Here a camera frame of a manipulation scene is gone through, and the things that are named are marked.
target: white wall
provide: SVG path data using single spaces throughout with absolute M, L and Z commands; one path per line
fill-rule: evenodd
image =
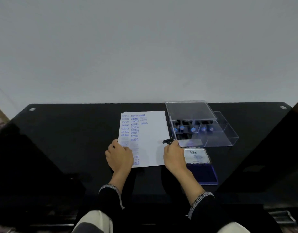
M 0 108 L 298 101 L 298 0 L 0 0 Z

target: stack of paper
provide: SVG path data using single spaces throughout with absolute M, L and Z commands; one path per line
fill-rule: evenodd
M 132 167 L 164 165 L 162 142 L 169 138 L 164 111 L 121 114 L 119 144 L 133 151 Z

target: person's right hand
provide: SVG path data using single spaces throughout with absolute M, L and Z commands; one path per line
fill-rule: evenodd
M 179 146 L 178 141 L 164 147 L 164 164 L 175 177 L 187 169 L 183 148 Z

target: white label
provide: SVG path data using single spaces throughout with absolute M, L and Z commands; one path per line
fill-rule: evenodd
M 204 149 L 184 149 L 186 163 L 210 163 L 209 158 Z

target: hand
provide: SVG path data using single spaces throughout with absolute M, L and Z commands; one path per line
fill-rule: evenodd
M 131 171 L 134 157 L 130 148 L 122 147 L 115 139 L 105 151 L 106 160 L 109 167 L 114 171 L 114 174 L 126 175 Z
M 178 141 L 173 141 L 171 145 L 164 147 L 164 164 L 176 178 L 179 173 L 187 170 L 183 149 Z

